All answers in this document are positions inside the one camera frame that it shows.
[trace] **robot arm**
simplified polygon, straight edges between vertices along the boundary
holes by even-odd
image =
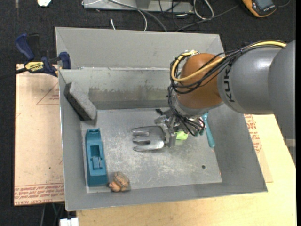
[[[204,130],[201,117],[226,104],[238,113],[274,114],[285,141],[295,140],[295,40],[260,41],[222,57],[184,52],[171,63],[170,80],[169,120],[156,122],[168,122],[165,134],[197,135]]]

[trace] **green object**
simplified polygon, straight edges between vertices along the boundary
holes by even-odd
[[[177,131],[177,140],[186,140],[188,138],[188,134],[186,134],[184,131]]]

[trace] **blue clamp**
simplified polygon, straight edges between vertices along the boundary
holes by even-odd
[[[87,183],[100,186],[109,182],[99,128],[86,132]]]
[[[48,59],[47,57],[36,58],[35,54],[28,45],[26,33],[23,33],[16,38],[15,45],[17,49],[27,58],[26,62],[24,63],[24,68],[17,70],[16,73],[23,73],[25,71],[29,71],[30,73],[47,73],[53,76],[58,76],[57,69],[54,66],[52,66],[52,63],[55,63],[60,60],[63,63],[63,69],[71,69],[71,60],[67,52],[61,52],[59,57],[53,59]]]

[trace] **metal fork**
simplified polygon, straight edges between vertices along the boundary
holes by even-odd
[[[138,144],[133,150],[151,151],[164,147],[165,134],[160,126],[145,126],[132,129],[133,142]]]

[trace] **gray metal plate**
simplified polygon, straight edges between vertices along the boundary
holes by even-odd
[[[154,120],[158,117],[155,109],[102,110],[98,111],[95,125],[81,122],[82,136],[85,138],[87,129],[100,128],[110,179],[114,172],[122,171],[130,179],[132,190],[222,182],[214,150],[209,147],[205,133],[177,140],[175,146],[160,151],[137,152],[132,149],[135,144],[131,130],[155,125]],[[99,186],[87,191],[110,190]]]
[[[166,68],[186,50],[223,52],[220,36],[182,32],[56,27],[56,51],[77,67]]]

